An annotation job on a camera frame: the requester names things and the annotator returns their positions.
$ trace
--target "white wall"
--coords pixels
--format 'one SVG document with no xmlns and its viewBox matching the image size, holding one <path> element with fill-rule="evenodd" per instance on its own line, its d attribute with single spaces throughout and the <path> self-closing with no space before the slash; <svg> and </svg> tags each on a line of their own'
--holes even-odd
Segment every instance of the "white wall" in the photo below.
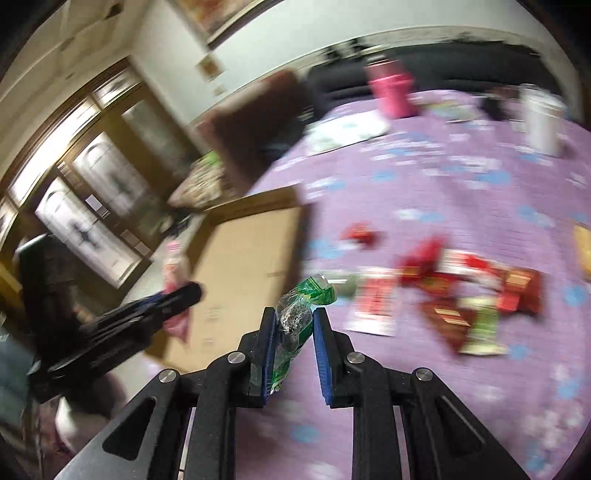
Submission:
<svg viewBox="0 0 591 480">
<path fill-rule="evenodd" d="M 334 43 L 408 27 L 493 28 L 558 44 L 517 0 L 283 0 L 215 50 L 233 91 L 297 57 Z M 168 0 L 154 0 L 132 60 L 181 124 L 215 103 L 195 65 L 206 50 Z"/>
</svg>

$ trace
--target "framed painting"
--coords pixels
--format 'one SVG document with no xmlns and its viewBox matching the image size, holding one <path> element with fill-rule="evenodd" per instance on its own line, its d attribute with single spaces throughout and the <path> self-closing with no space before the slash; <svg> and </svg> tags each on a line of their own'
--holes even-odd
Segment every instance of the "framed painting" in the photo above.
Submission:
<svg viewBox="0 0 591 480">
<path fill-rule="evenodd" d="M 281 0 L 169 0 L 210 48 Z"/>
</svg>

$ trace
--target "cardboard box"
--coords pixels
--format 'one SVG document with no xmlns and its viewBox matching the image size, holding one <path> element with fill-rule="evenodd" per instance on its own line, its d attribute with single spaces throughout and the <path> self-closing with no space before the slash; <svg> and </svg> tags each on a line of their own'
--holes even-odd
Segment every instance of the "cardboard box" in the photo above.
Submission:
<svg viewBox="0 0 591 480">
<path fill-rule="evenodd" d="M 208 210 L 187 248 L 191 279 L 204 289 L 187 343 L 161 330 L 147 353 L 192 372 L 235 350 L 244 333 L 258 330 L 264 308 L 295 285 L 304 217 L 293 187 Z"/>
</svg>

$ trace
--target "brown chair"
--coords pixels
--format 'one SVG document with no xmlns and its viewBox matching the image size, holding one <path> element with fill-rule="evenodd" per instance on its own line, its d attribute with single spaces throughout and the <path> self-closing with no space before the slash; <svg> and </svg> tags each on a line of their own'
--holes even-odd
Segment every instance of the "brown chair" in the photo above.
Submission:
<svg viewBox="0 0 591 480">
<path fill-rule="evenodd" d="M 272 163 L 264 147 L 309 105 L 306 88 L 281 70 L 231 95 L 197 126 L 237 194 L 244 195 Z"/>
</svg>

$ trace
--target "purple tablecloth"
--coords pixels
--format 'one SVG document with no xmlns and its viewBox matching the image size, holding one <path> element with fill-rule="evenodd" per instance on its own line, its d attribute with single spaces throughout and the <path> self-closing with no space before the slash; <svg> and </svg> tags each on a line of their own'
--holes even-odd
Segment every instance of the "purple tablecloth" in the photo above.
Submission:
<svg viewBox="0 0 591 480">
<path fill-rule="evenodd" d="M 473 102 L 459 92 L 424 92 Z M 376 108 L 341 106 L 337 117 Z M 591 303 L 573 242 L 573 222 L 591 219 L 591 135 L 564 122 L 564 158 L 535 154 L 509 123 L 446 124 L 432 115 L 392 122 L 386 137 L 306 156 L 304 142 L 277 161 L 254 192 L 298 184 L 315 204 L 308 272 L 360 265 L 390 267 L 431 233 L 454 248 L 545 274 L 545 314 L 499 322 L 509 354 L 453 356 L 417 309 L 421 293 L 402 292 L 395 337 L 347 332 L 355 349 L 382 365 L 429 367 L 478 416 L 532 478 L 552 478 L 591 416 Z M 384 232 L 376 249 L 341 248 L 352 222 Z M 344 330 L 350 304 L 327 311 Z M 352 410 L 330 410 L 320 392 L 313 343 L 293 362 L 282 391 L 262 411 L 238 415 L 237 478 L 350 478 Z"/>
</svg>

